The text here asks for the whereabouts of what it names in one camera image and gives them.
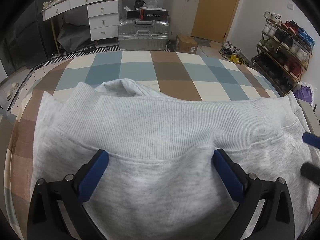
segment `shelf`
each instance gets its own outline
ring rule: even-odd
[[[300,77],[294,79],[290,73],[278,62],[276,61],[271,55],[269,52],[267,52],[265,49],[263,49],[262,47],[258,46],[257,45],[257,48],[260,49],[264,54],[266,54],[269,58],[271,58],[280,68],[282,68],[282,70],[287,73],[287,75],[294,81],[294,82],[297,82],[299,80]]]
[[[297,61],[302,67],[304,67],[305,69],[307,69],[307,67],[305,66],[305,63],[307,63],[307,61],[305,63],[302,63],[297,57],[296,55],[294,55],[290,50],[288,50],[285,46],[282,46],[282,44],[278,41],[276,41],[273,37],[271,37],[268,34],[265,34],[264,32],[262,32],[262,35],[267,36],[269,39],[272,39],[275,43],[277,43],[279,45],[279,47],[284,48],[293,58],[295,61]]]
[[[263,76],[265,76],[265,78],[268,79],[268,81],[277,90],[278,93],[281,92],[282,96],[286,96],[292,91],[292,89],[290,89],[288,92],[283,92],[282,89],[273,81],[273,79],[263,70],[263,68],[261,68],[256,62],[254,62],[253,66],[258,68],[263,73]]]
[[[300,39],[297,35],[295,35],[294,33],[290,32],[287,28],[282,27],[281,25],[279,25],[279,24],[276,23],[275,21],[270,20],[270,19],[268,19],[268,18],[266,18],[266,17],[265,17],[265,19],[266,19],[267,22],[272,23],[272,24],[273,24],[275,27],[277,27],[278,29],[281,29],[281,30],[285,31],[287,34],[289,34],[290,36],[292,36],[292,37],[293,37],[296,41],[298,41],[300,44],[303,44],[303,45],[304,45],[304,48],[305,48],[309,53],[312,52],[312,48],[310,48],[310,46],[309,46],[307,43],[305,43],[302,39]]]

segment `bed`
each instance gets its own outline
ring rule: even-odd
[[[96,87],[129,78],[171,97],[188,101],[230,101],[280,97],[267,79],[243,65],[212,57],[164,51],[89,54],[33,70],[20,90],[12,114],[12,136],[4,169],[4,215],[26,239],[33,135],[42,94],[65,102],[79,82]]]

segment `red sneaker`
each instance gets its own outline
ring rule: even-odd
[[[301,67],[298,63],[294,62],[293,63],[293,68],[290,71],[290,75],[294,78],[297,79],[301,75]]]
[[[291,25],[290,27],[288,27],[288,30],[290,32],[292,32],[294,35],[298,35],[299,34],[299,31],[298,31],[298,28],[294,25]]]
[[[288,29],[289,27],[292,27],[292,24],[289,21],[286,21],[285,23],[282,23],[281,26]]]
[[[292,58],[288,58],[283,67],[286,71],[290,72],[294,67],[294,60]]]

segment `blue gripper pad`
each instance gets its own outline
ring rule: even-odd
[[[318,136],[316,136],[316,135],[314,135],[312,133],[305,132],[302,135],[302,140],[305,143],[320,149],[320,137],[318,137]]]
[[[222,149],[214,151],[212,161],[231,198],[234,201],[242,203],[247,187],[244,181],[245,172],[239,165],[233,163]]]
[[[92,196],[104,171],[109,164],[109,155],[104,150],[99,150],[89,161],[87,174],[83,177],[78,187],[78,200],[86,202]]]

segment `shoe rack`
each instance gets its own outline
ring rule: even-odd
[[[273,56],[271,55],[270,52],[268,52],[267,50],[265,50],[263,47],[257,45],[257,53],[258,55],[263,53],[265,55],[267,55],[276,65],[279,66],[279,68],[281,68],[283,70],[284,73],[286,73],[286,75],[291,79],[291,81],[293,82],[293,87],[294,85],[299,82],[301,80],[301,77],[303,76],[304,72],[307,71],[308,66],[309,66],[309,62],[310,59],[312,58],[313,54],[313,48],[310,48],[308,46],[308,44],[306,44],[301,38],[299,38],[297,35],[293,34],[292,32],[290,32],[288,29],[284,28],[283,26],[279,25],[278,23],[276,23],[275,21],[265,18],[266,22],[269,22],[272,24],[272,26],[274,26],[276,29],[282,30],[285,33],[287,33],[288,35],[292,36],[292,38],[297,42],[297,45],[306,50],[309,53],[309,57],[305,62],[301,62],[296,55],[294,55],[290,50],[288,50],[285,46],[283,46],[281,44],[281,42],[276,41],[273,37],[271,37],[270,35],[261,32],[262,38],[265,40],[272,40],[275,44],[278,45],[278,48],[276,49],[276,53],[283,48],[283,50],[285,51],[285,53],[287,55],[289,55],[290,57],[292,57],[294,59],[294,61],[296,61],[300,66],[301,66],[301,73],[300,76],[298,78],[294,78],[275,58],[273,58]],[[252,64],[254,65],[255,68],[257,68],[260,72],[262,72],[264,74],[264,76],[271,82],[271,84],[273,85],[273,87],[276,88],[276,90],[278,91],[278,93],[282,96],[285,96],[287,94],[289,94],[291,92],[291,90],[289,91],[283,91],[277,84],[275,84],[275,82],[273,82],[272,78],[254,61],[252,60]]]

